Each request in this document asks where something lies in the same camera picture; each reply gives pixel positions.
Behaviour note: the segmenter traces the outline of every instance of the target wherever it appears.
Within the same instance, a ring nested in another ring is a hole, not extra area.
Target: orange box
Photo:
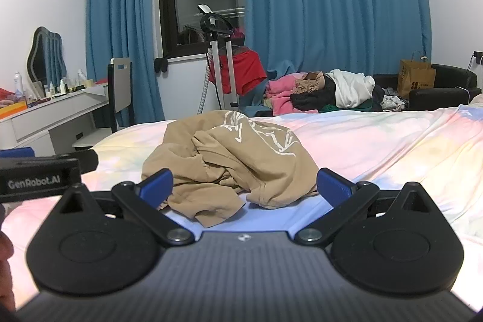
[[[27,109],[27,104],[25,101],[21,101],[20,103],[11,104],[8,107],[0,108],[0,119],[6,118],[7,116],[16,114],[17,112],[21,112]]]

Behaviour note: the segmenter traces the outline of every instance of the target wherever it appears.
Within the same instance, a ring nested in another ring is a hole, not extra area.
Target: blue gripper pad
[[[328,168],[320,169],[317,174],[317,190],[333,208],[349,199],[356,189],[354,183]]]
[[[16,158],[16,157],[35,157],[35,153],[31,147],[6,149],[0,151],[0,158]]]
[[[163,168],[138,184],[139,197],[157,209],[173,191],[173,174]]]

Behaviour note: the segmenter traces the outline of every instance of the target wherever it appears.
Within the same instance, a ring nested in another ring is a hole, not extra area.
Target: paper bag
[[[414,60],[414,54],[410,61],[402,59],[399,65],[398,94],[407,99],[409,92],[415,89],[434,88],[436,70],[431,68],[431,62],[426,56],[421,61]]]

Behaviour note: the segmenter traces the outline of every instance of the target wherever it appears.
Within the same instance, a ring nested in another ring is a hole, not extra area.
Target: wavy mirror
[[[41,26],[33,34],[27,59],[27,73],[38,96],[45,96],[44,85],[59,86],[67,71],[62,57],[62,38]]]

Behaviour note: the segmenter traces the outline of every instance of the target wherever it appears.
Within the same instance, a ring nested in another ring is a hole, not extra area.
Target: triangular cutout
[[[61,214],[79,213],[84,211],[82,196],[80,193],[72,193],[68,201],[62,207]]]
[[[429,209],[423,199],[416,191],[411,191],[402,207],[404,210],[412,210],[415,212],[429,213]]]

